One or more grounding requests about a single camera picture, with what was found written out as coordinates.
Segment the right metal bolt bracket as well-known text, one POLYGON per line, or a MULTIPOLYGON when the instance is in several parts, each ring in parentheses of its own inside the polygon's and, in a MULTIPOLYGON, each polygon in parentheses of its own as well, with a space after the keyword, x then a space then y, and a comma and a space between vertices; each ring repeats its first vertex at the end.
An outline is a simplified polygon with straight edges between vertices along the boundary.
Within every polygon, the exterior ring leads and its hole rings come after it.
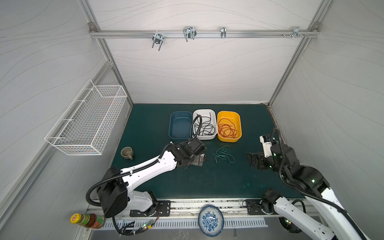
POLYGON ((290 33, 290 34, 282 34, 282 36, 284 38, 291 38, 291 39, 295 39, 295 38, 308 38, 309 35, 308 34, 302 34, 300 32, 300 28, 299 27, 296 27, 293 29, 293 31, 290 33))

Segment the blue white patterned plate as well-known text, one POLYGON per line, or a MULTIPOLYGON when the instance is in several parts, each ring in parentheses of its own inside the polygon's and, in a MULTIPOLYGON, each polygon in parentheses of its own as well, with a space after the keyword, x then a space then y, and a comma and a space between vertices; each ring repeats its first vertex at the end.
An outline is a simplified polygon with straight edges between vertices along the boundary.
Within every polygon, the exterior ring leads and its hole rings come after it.
POLYGON ((219 208, 213 205, 205 206, 199 213, 198 226, 204 235, 216 237, 224 228, 224 216, 219 208))

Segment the white vent strip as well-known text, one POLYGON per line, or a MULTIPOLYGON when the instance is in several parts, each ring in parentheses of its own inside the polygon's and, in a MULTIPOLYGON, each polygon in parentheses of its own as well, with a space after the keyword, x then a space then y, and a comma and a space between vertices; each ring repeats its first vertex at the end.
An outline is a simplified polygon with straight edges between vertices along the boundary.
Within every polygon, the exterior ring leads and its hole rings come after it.
MULTIPOLYGON (((149 219, 126 219, 116 220, 119 229, 125 227, 129 223, 135 222, 133 229, 137 230, 145 223, 149 222, 149 219)), ((224 218, 224 229, 245 229, 245 228, 267 228, 268 224, 262 217, 250 217, 250 218, 224 218)), ((160 218, 153 226, 155 230, 173 230, 173 229, 198 229, 198 219, 169 219, 160 218)))

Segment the left metal U-bolt clamp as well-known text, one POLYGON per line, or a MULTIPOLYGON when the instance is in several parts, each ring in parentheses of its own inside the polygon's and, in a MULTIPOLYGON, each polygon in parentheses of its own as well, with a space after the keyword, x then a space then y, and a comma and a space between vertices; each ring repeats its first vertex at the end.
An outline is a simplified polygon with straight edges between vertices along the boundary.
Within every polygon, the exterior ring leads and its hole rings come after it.
POLYGON ((153 43, 152 43, 152 48, 154 48, 155 45, 158 45, 158 51, 161 50, 161 47, 164 42, 164 37, 162 34, 159 33, 154 33, 152 37, 153 43))

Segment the white plastic bin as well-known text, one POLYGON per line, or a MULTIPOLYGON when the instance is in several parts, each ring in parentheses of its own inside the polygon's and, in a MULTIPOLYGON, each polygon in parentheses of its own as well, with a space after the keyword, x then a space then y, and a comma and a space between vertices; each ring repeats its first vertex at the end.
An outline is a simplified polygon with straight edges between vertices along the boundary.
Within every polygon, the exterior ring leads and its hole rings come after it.
POLYGON ((218 133, 216 113, 211 109, 199 109, 194 111, 193 118, 195 119, 197 115, 200 115, 202 119, 197 118, 197 120, 193 123, 193 134, 197 133, 200 122, 202 122, 197 138, 201 141, 213 140, 218 133))

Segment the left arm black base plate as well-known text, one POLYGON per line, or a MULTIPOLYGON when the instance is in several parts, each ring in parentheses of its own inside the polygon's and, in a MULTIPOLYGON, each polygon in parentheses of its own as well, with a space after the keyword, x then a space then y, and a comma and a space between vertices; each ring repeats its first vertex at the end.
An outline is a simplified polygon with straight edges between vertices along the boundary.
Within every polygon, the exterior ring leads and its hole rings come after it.
POLYGON ((130 217, 169 217, 171 211, 171 201, 157 201, 152 204, 146 211, 130 210, 130 217))

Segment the sauce bottle yellow cap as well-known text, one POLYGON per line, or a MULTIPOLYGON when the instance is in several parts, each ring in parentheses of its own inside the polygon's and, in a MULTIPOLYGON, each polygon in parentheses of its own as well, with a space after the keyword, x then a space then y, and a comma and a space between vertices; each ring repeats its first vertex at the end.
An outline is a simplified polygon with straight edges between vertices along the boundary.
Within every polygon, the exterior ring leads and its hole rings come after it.
POLYGON ((70 218, 72 224, 80 225, 84 228, 99 229, 105 223, 104 215, 97 214, 73 214, 70 218))

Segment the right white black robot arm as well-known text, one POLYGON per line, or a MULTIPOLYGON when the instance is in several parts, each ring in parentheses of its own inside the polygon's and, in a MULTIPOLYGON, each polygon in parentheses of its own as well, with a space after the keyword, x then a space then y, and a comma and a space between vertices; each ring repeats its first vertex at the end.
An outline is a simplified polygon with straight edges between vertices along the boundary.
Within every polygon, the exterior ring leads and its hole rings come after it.
POLYGON ((367 240, 368 236, 341 205, 329 182, 317 169, 303 165, 293 148, 284 144, 278 128, 260 136, 261 153, 247 153, 252 168, 272 170, 282 183, 305 196, 325 220, 322 224, 307 213, 303 200, 289 201, 270 189, 260 200, 245 200, 249 215, 257 211, 278 214, 281 226, 290 233, 305 233, 313 240, 367 240))

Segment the middle metal U-bolt clamp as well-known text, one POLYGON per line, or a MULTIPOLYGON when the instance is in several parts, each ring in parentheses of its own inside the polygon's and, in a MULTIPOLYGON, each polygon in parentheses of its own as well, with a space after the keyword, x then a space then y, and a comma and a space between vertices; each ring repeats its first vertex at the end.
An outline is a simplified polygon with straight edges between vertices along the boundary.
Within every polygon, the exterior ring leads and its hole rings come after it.
POLYGON ((194 40, 197 35, 196 28, 194 26, 186 27, 183 29, 183 34, 186 42, 188 42, 189 39, 194 40))

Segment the yellow plastic bin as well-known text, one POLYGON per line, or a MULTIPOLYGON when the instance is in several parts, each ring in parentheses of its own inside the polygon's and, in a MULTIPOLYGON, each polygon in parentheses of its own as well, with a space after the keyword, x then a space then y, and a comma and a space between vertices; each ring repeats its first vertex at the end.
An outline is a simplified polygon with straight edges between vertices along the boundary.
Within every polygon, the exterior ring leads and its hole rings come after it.
POLYGON ((222 142, 236 143, 242 137, 240 115, 231 111, 220 111, 217 116, 218 138, 222 142))

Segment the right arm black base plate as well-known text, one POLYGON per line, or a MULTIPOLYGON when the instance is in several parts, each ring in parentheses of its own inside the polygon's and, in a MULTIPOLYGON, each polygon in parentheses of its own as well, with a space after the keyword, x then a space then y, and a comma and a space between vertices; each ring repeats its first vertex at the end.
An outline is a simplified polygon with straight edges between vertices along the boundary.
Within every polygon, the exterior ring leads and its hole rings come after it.
POLYGON ((242 207, 247 209, 248 215, 270 215, 268 205, 261 199, 245 199, 242 207))

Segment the beige mug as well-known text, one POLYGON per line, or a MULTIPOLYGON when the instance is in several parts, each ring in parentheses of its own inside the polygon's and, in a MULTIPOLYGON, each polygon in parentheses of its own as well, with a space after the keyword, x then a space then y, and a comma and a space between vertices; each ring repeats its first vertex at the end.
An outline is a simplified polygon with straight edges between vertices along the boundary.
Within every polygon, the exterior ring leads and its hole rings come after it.
POLYGON ((121 150, 121 156, 124 159, 133 160, 133 158, 134 158, 134 151, 133 151, 133 149, 131 147, 124 147, 121 150))

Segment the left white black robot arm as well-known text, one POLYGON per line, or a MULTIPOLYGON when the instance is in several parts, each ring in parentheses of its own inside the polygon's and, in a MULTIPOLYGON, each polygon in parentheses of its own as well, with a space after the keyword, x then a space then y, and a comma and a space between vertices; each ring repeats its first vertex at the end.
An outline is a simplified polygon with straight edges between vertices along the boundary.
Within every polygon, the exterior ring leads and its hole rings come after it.
POLYGON ((86 201, 101 207, 106 218, 115 217, 124 210, 152 216, 159 202, 151 191, 138 192, 137 187, 163 173, 187 167, 205 154, 207 149, 198 139, 199 133, 197 130, 184 142, 170 142, 158 156, 141 164, 124 169, 109 168, 102 180, 88 189, 86 201))

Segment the metal crossbar rail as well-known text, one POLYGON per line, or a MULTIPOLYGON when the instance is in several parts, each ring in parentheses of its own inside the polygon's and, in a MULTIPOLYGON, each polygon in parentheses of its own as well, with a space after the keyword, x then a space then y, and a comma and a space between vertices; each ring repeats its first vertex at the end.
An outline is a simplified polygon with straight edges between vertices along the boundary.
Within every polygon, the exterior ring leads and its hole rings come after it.
MULTIPOLYGON (((282 34, 290 34, 289 30, 229 30, 226 38, 284 38, 282 34)), ((195 39, 221 39, 221 30, 196 30, 195 39)), ((321 32, 311 30, 300 30, 302 34, 308 34, 308 38, 317 38, 321 32)), ((90 32, 93 39, 151 39, 154 33, 162 34, 164 39, 183 39, 182 30, 157 30, 157 31, 96 31, 90 32)))

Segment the small metal hook clamp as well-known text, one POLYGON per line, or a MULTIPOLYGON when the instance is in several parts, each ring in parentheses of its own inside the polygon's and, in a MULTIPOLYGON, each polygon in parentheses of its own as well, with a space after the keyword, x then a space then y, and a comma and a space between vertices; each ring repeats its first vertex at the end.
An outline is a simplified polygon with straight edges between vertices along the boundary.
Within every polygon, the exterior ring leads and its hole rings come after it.
POLYGON ((227 29, 226 27, 221 27, 221 38, 225 39, 227 35, 227 29))

